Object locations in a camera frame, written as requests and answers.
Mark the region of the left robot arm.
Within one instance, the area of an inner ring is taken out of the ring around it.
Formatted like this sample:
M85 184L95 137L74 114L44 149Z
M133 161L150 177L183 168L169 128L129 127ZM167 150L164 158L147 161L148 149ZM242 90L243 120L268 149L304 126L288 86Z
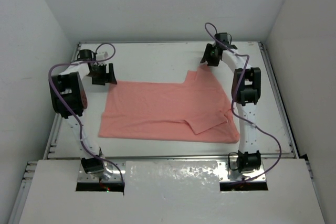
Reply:
M82 118L88 107L88 99L82 83L90 77L93 85L117 84L108 53L81 49L71 63L59 63L48 72L48 83L53 110L70 126L80 150L81 166L86 174L97 178L108 177L113 173L111 164L102 153L101 147L89 139L84 130Z

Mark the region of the salmon pink t-shirt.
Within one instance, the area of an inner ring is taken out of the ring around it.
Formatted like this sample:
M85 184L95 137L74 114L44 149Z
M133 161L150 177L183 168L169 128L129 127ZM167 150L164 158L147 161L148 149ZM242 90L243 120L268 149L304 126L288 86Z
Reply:
M207 65L182 83L119 81L111 85L99 137L235 144L231 102Z

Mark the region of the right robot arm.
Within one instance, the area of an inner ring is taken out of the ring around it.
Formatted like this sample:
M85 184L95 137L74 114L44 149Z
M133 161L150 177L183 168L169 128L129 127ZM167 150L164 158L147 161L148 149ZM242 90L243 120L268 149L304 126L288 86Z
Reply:
M232 113L239 119L240 140L237 151L237 173L251 173L261 167L257 143L256 107L261 96L261 69L249 64L249 56L238 55L228 33L216 33L215 42L207 44L201 63L217 67L225 62L233 72Z

